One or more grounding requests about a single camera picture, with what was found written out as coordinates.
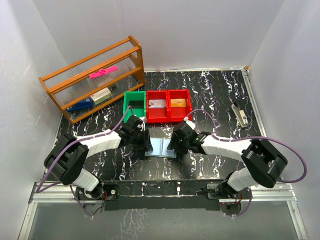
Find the white striped credit card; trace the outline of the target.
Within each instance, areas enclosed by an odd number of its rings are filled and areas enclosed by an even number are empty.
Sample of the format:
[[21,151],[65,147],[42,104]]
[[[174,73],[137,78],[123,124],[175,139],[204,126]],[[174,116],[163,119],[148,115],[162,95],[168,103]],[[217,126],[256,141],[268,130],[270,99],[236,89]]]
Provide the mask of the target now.
[[148,107],[151,109],[162,109],[166,107],[165,99],[150,99],[148,101]]

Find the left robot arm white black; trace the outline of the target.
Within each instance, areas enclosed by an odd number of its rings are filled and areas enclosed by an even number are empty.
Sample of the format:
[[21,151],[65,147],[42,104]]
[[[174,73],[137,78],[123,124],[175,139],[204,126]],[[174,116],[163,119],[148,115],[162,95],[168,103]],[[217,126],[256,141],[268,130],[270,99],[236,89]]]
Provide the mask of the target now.
[[44,167],[63,185],[75,185],[93,200],[103,195],[102,181],[84,169],[87,158],[107,150],[132,146],[153,149],[145,117],[132,115],[126,122],[89,136],[64,135],[44,160]]

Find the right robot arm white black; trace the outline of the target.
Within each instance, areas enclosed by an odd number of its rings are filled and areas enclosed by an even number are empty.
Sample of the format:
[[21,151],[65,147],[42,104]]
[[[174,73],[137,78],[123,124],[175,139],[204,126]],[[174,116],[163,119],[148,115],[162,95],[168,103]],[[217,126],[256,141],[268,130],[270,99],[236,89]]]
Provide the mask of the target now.
[[195,130],[192,121],[182,121],[173,128],[168,150],[185,155],[189,151],[217,155],[244,163],[241,170],[231,172],[222,183],[206,187],[207,196],[233,199],[244,189],[255,185],[273,188],[288,164],[287,159],[267,139],[226,139],[210,132]]

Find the black credit card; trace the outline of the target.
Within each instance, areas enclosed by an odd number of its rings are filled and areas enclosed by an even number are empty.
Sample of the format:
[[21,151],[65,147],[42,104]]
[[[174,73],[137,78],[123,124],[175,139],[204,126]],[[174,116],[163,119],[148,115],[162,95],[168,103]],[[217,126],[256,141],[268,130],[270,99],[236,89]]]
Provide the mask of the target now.
[[128,105],[131,106],[133,109],[145,108],[145,102],[143,100],[131,100],[128,102]]

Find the green card holder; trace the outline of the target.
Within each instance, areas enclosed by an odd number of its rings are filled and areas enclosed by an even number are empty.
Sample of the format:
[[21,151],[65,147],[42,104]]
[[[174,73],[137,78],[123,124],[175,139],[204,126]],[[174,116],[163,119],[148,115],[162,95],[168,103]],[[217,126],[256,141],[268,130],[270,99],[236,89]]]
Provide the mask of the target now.
[[147,157],[160,157],[160,158],[173,158],[177,157],[177,153],[174,150],[169,150],[167,147],[169,146],[170,139],[169,138],[158,138],[151,137],[150,143],[152,145],[153,150],[148,150],[145,152],[145,156]]

